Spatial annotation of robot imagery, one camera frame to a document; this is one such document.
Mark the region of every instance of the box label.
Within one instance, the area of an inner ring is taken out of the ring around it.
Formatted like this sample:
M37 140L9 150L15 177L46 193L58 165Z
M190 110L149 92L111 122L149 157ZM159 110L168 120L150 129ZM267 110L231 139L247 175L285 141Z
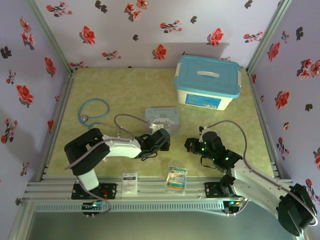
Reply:
M185 99L186 104L206 107L211 109L217 109L219 107L220 102L221 102L221 99L219 98L199 96L199 95L193 95L193 94L187 94Z

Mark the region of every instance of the stethoscope chest piece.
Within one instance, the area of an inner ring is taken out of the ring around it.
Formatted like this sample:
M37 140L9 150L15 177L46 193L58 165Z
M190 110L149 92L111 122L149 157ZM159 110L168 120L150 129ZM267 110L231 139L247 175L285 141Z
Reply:
M88 121L88 116L87 115L82 115L80 117L81 122L85 123L86 121Z

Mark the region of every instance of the storage box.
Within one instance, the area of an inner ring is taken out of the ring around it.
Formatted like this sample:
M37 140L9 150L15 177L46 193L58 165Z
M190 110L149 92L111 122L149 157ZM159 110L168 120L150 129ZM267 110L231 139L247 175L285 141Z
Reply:
M240 66L232 61L183 55L174 85L180 104L225 110L240 95Z

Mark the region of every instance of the box handle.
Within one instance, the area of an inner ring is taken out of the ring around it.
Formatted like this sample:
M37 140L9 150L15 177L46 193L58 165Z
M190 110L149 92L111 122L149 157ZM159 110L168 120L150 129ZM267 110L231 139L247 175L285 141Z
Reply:
M218 73L210 72L210 71L197 71L196 73L199 74L199 75L212 76L212 77L215 77L215 78L220 77L220 75Z

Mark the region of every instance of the stethoscope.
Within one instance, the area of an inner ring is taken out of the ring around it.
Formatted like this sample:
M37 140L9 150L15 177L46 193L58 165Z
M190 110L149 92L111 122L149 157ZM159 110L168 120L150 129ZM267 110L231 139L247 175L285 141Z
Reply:
M100 102L103 102L103 103L107 106L108 110L107 110L104 114L101 114L101 115L99 115L99 116L81 115L81 112L82 112L83 108L85 107L85 105L87 105L88 103L90 103L90 102L92 102L92 101L100 101ZM85 101L85 102L81 105L81 107L79 108L79 111L78 111L78 120L79 120L79 122L80 122L82 125L86 126L86 127L90 130L93 125L95 125L95 124L103 124L103 123L101 123L101 122L99 122L99 121L96 121L96 122L93 122L93 123L91 123L91 124L86 124L86 122L87 122L89 119L99 119L99 118L104 117L105 115L107 115L107 114L109 113L109 110L110 110L109 104L108 104L105 100L103 100L103 99L101 99L101 98L91 98L91 99Z

